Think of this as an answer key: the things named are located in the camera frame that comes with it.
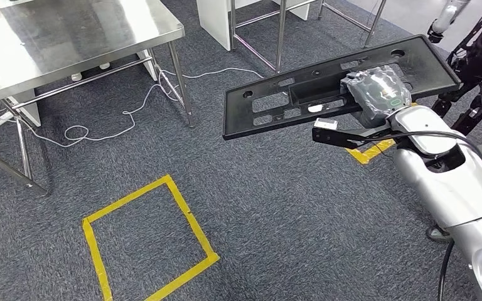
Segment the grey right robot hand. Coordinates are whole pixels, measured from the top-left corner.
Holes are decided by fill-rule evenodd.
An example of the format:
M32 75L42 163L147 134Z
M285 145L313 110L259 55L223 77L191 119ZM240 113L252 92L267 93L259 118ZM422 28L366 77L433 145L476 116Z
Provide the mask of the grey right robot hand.
M361 108L353 116L367 129L385 124L391 115L412 103L409 89L389 65L350 72L340 82Z

